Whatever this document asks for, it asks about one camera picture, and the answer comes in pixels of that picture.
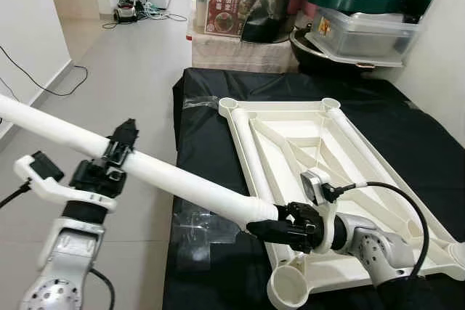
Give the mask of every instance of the tiled floor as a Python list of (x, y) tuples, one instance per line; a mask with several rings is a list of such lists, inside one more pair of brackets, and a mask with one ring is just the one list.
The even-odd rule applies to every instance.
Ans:
[[(170, 10), (190, 12), (190, 0), (171, 0)], [(190, 66), (191, 46), (186, 23), (145, 20), (101, 33), (77, 63), (89, 69), (89, 80), (69, 97), (49, 97), (41, 109), (71, 123), (108, 135), (125, 119), (137, 119), (137, 148), (174, 163), (171, 87)], [(66, 91), (82, 77), (72, 70), (57, 87)], [(13, 174), (14, 160), (44, 151), (70, 175), (82, 155), (19, 131), (0, 153), (0, 197), (20, 184)], [(53, 219), (62, 208), (37, 198), (19, 197), (0, 211), (0, 299), (2, 310), (17, 308), (33, 281), (36, 259)], [(129, 178), (118, 209), (105, 221), (107, 234), (96, 268), (116, 287), (116, 309), (160, 309), (169, 239), (171, 196), (135, 178)], [(86, 310), (104, 310), (109, 295), (89, 275)]]

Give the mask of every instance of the table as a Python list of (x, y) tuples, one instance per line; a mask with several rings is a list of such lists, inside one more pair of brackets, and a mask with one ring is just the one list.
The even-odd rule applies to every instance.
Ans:
[[(389, 82), (190, 68), (173, 90), (177, 165), (243, 195), (248, 194), (245, 179), (227, 122), (215, 109), (217, 100), (336, 98), (445, 228), (458, 241), (465, 240), (465, 150)], [(271, 268), (263, 244), (241, 232), (235, 243), (211, 244), (209, 258), (194, 261), (185, 253), (190, 245), (181, 248), (174, 238), (176, 219), (185, 207), (183, 200), (174, 201), (163, 309), (273, 309), (266, 294)], [(446, 309), (465, 308), (465, 282), (440, 274), (429, 280)], [(383, 309), (368, 286), (310, 295), (303, 309), (338, 307)]]

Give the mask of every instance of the baseboard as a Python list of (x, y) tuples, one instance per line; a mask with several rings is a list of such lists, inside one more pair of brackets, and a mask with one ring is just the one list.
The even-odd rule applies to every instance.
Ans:
[[(50, 81), (45, 84), (45, 88), (48, 90), (53, 90), (57, 85), (69, 74), (71, 69), (74, 67), (74, 62), (72, 60), (69, 60), (68, 63), (66, 63), (62, 69), (53, 77), (50, 79)], [(29, 102), (29, 105), (34, 108), (39, 108), (42, 103), (47, 99), (49, 96), (49, 93), (44, 91), (44, 90), (39, 90), (36, 94), (36, 96)], [(18, 132), (20, 129), (19, 126), (16, 126), (13, 123), (8, 123), (9, 125), (6, 126), (4, 132), (2, 135), (0, 135), (0, 152), (5, 149), (5, 147), (11, 142), (13, 139), (13, 136)]]
[(113, 21), (115, 20), (113, 14), (100, 14), (100, 19), (105, 21)]

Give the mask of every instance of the white pipe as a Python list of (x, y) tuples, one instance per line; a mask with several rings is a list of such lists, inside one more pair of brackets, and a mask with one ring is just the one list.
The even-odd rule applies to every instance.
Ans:
[[(252, 182), (255, 186), (256, 196), (267, 203), (275, 203), (275, 198), (271, 192), (270, 185), (263, 171), (259, 153), (256, 150), (254, 136), (249, 125), (249, 114), (243, 108), (235, 108), (231, 112), (231, 118), (235, 124), (235, 129), (240, 138), (248, 169), (251, 172)], [(272, 267), (276, 267), (282, 261), (289, 262), (294, 259), (295, 252), (287, 245), (272, 244), (270, 246), (275, 253), (275, 258), (270, 262)]]
[[(0, 117), (92, 158), (101, 158), (108, 139), (0, 95)], [(277, 220), (278, 210), (257, 197), (246, 197), (141, 152), (128, 155), (128, 174), (213, 211), (245, 229), (251, 221)]]
[(234, 120), (240, 143), (247, 158), (247, 166), (251, 172), (257, 196), (269, 203), (274, 203), (275, 199), (264, 174), (259, 153), (256, 151), (254, 136), (250, 131), (247, 111), (243, 108), (235, 108), (231, 112), (231, 117)]
[(381, 180), (395, 185), (394, 180), (378, 161), (375, 155), (368, 149), (365, 142), (358, 136), (352, 125), (347, 120), (346, 115), (337, 107), (333, 107), (327, 110), (327, 116), (336, 123), (337, 126), (344, 132), (344, 134), (350, 139), (353, 145), (358, 149), (362, 156), (373, 166), (374, 171), (381, 177)]

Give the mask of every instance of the robotic arm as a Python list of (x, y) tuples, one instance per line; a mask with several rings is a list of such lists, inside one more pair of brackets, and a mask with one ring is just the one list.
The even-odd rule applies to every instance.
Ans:
[[(427, 290), (425, 297), (422, 291), (421, 297), (415, 297), (419, 294), (417, 290), (423, 288), (413, 286), (413, 281), (417, 283), (419, 279), (409, 278), (414, 267), (412, 249), (400, 236), (383, 232), (363, 217), (338, 213), (334, 220), (328, 220), (322, 216), (316, 208), (332, 202), (341, 193), (318, 175), (302, 175), (313, 205), (275, 206), (256, 197), (244, 197), (135, 151), (138, 131), (132, 119), (106, 139), (3, 96), (0, 96), (0, 117), (95, 159), (79, 164), (70, 183), (74, 189), (57, 183), (61, 171), (41, 153), (26, 156), (15, 164), (17, 174), (29, 181), (39, 196), (65, 203), (62, 217), (55, 221), (41, 253), (41, 274), (26, 292), (21, 309), (81, 308), (82, 286), (105, 233), (103, 221), (116, 207), (114, 198), (121, 193), (126, 174), (224, 216), (260, 240), (287, 244), (294, 250), (305, 253), (318, 250), (327, 243), (326, 233), (333, 231), (331, 248), (359, 259), (385, 304), (396, 306), (393, 309), (413, 306), (429, 309), (419, 306), (417, 300), (429, 299), (432, 293)], [(393, 299), (401, 306), (395, 305)]]

